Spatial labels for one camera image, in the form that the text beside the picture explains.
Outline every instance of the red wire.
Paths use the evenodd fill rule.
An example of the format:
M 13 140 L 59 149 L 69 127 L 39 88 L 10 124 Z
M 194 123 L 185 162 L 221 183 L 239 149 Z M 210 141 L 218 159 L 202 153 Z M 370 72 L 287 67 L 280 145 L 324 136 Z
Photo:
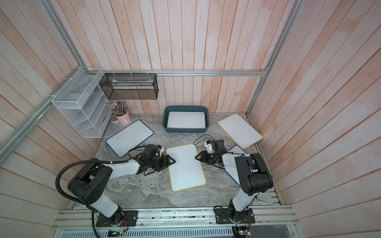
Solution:
M 126 219 L 123 219 L 124 220 L 124 228 L 123 228 L 123 232 L 127 231 L 128 230 L 128 226 L 127 226 L 127 218 Z
M 250 218 L 249 218 L 249 216 L 247 216 L 247 219 L 249 219 L 249 229 L 250 229 L 250 231 L 251 231 L 251 222 L 250 222 Z

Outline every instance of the gray marble tabletop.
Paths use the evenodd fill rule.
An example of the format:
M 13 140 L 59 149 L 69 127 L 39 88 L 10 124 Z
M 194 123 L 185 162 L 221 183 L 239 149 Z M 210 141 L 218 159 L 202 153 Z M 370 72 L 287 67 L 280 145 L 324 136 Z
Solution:
M 132 121 L 141 120 L 154 134 L 142 145 L 154 144 L 161 145 L 165 149 L 179 145 L 193 143 L 203 134 L 210 134 L 216 140 L 223 139 L 227 150 L 235 146 L 231 137 L 217 124 L 218 121 L 230 116 L 209 115 L 210 126 L 205 133 L 168 133 L 162 126 L 163 116 L 144 115 L 131 116 Z M 119 158 L 106 144 L 106 140 L 122 130 L 123 127 L 118 123 L 109 123 L 102 142 L 96 153 L 99 160 L 123 160 Z M 203 142 L 197 145 L 197 151 L 206 150 Z M 255 153 L 255 146 L 245 149 L 247 153 Z M 143 174 L 126 175 L 111 179 L 105 192 L 122 208 L 170 208 L 170 207 L 200 207 L 200 206 L 227 206 L 230 199 L 234 198 L 239 190 L 239 186 L 222 169 L 202 164 L 206 185 L 190 188 L 183 191 L 173 192 L 169 170 L 164 169 L 158 173 L 152 173 L 148 176 Z M 270 193 L 262 193 L 253 202 L 253 205 L 271 205 L 273 204 Z

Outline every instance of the black mesh basket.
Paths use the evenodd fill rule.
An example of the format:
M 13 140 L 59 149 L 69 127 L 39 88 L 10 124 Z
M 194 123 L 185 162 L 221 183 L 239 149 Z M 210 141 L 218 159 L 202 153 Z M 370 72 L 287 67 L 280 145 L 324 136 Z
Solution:
M 99 83 L 108 99 L 157 99 L 156 74 L 106 73 Z

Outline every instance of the pink pen cup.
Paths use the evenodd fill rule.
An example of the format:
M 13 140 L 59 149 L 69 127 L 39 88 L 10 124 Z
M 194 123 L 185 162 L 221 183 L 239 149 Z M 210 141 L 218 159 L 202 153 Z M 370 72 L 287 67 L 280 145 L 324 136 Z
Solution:
M 132 122 L 128 112 L 124 114 L 123 116 L 120 116 L 120 117 L 115 116 L 115 117 L 118 119 L 119 124 L 123 127 L 128 126 Z

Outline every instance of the white wire rack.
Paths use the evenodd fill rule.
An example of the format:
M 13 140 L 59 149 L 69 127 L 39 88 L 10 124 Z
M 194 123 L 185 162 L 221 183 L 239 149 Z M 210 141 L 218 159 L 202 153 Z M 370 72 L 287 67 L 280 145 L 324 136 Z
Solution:
M 102 76 L 102 69 L 86 74 L 80 68 L 52 100 L 82 137 L 101 138 L 111 117 L 112 104 L 95 88 Z

